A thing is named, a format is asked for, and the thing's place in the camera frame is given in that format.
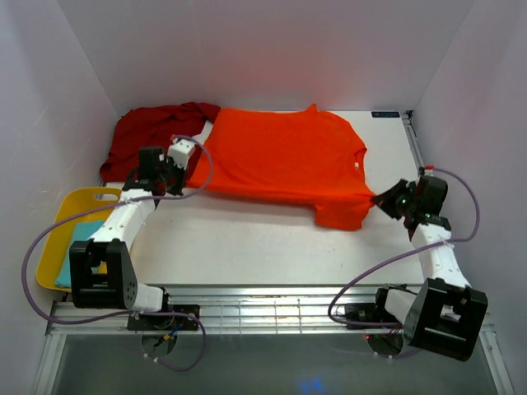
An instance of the black mount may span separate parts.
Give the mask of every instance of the black mount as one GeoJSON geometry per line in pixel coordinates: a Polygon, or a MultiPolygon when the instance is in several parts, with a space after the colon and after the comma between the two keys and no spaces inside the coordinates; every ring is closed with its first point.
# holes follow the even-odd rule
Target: black mount
{"type": "Polygon", "coordinates": [[[75,307],[130,309],[133,306],[138,280],[126,243],[116,239],[109,243],[75,241],[69,249],[69,262],[75,307]],[[97,272],[102,262],[106,262],[106,274],[97,272]]]}
{"type": "Polygon", "coordinates": [[[404,337],[410,346],[468,360],[487,306],[487,296],[479,290],[427,278],[404,322],[404,337]],[[444,306],[452,306],[455,316],[443,315],[444,306]]]}
{"type": "MultiPolygon", "coordinates": [[[[199,319],[199,304],[169,304],[168,295],[166,294],[166,300],[163,303],[164,312],[176,312],[183,314],[193,314],[194,317],[199,319]]],[[[129,331],[138,332],[169,332],[175,327],[180,326],[180,331],[197,331],[199,326],[192,319],[181,318],[181,317],[152,317],[151,315],[130,315],[128,317],[127,329],[129,331]]]]}

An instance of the white table surface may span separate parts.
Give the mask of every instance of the white table surface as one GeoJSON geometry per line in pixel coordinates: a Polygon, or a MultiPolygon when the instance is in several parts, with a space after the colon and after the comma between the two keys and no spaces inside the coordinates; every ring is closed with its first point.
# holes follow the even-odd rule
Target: white table surface
{"type": "MultiPolygon", "coordinates": [[[[334,113],[348,120],[366,144],[366,182],[375,193],[401,178],[416,178],[401,118],[372,118],[367,111],[334,113]]],[[[160,203],[139,231],[131,257],[138,280],[147,284],[334,286],[411,248],[402,222],[376,207],[362,229],[347,232],[318,227],[306,207],[204,193],[160,203]]],[[[417,257],[412,257],[361,284],[422,280],[417,257]]]]}

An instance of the yellow tray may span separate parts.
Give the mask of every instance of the yellow tray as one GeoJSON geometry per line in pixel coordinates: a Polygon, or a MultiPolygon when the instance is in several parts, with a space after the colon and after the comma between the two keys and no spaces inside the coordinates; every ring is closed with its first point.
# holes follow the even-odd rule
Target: yellow tray
{"type": "MultiPolygon", "coordinates": [[[[69,216],[74,216],[83,211],[98,207],[108,206],[116,203],[121,195],[121,190],[117,188],[83,188],[71,192],[63,201],[58,210],[55,222],[61,221],[69,216]],[[114,198],[106,197],[109,200],[101,199],[101,195],[114,195],[114,198]]],[[[82,216],[73,221],[69,221],[58,228],[53,229],[48,237],[42,256],[40,257],[39,267],[36,271],[36,280],[44,288],[50,290],[62,290],[70,292],[69,288],[59,288],[55,285],[55,280],[63,265],[64,257],[68,252],[70,239],[72,238],[75,225],[80,222],[91,222],[106,220],[113,210],[99,211],[95,214],[82,216]]]]}

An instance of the glass panel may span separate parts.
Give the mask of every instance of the glass panel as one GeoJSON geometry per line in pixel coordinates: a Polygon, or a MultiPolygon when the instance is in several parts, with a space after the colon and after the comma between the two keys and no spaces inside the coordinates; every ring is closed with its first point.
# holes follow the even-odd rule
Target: glass panel
{"type": "MultiPolygon", "coordinates": [[[[199,336],[180,336],[167,360],[185,365],[199,336]]],[[[429,352],[404,360],[350,355],[370,351],[363,335],[210,336],[202,362],[187,373],[143,359],[141,337],[70,335],[55,394],[496,393],[478,343],[468,362],[429,352]]]]}

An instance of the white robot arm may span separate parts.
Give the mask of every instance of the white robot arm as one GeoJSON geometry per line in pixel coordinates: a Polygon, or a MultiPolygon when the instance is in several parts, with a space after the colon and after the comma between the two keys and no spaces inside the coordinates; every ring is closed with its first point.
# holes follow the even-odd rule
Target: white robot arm
{"type": "Polygon", "coordinates": [[[147,198],[115,208],[87,241],[76,241],[69,250],[72,299],[76,307],[128,309],[156,312],[166,302],[164,291],[138,283],[129,256],[132,242],[147,217],[156,210],[154,196],[181,194],[194,144],[173,141],[165,156],[163,148],[151,146],[139,152],[139,167],[129,175],[120,202],[147,198]],[[96,270],[106,263],[107,273],[96,270]]]}
{"type": "Polygon", "coordinates": [[[404,217],[413,246],[421,250],[418,256],[425,277],[416,295],[404,288],[385,286],[377,292],[375,303],[403,324],[405,343],[467,360],[478,339],[488,301],[459,269],[454,246],[449,243],[450,224],[439,216],[447,190],[445,181],[421,169],[418,184],[401,180],[372,199],[392,218],[404,217]],[[435,248],[423,248],[438,243],[435,248]]]}

